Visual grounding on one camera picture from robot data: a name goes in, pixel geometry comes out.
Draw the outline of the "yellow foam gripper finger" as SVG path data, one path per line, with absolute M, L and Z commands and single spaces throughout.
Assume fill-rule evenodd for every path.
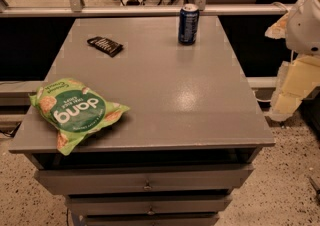
M 302 54 L 292 62 L 283 62 L 278 70 L 268 116 L 273 121 L 286 121 L 319 85 L 319 56 Z
M 265 36 L 272 39 L 286 37 L 286 25 L 289 14 L 284 14 L 279 20 L 272 24 L 265 32 Z

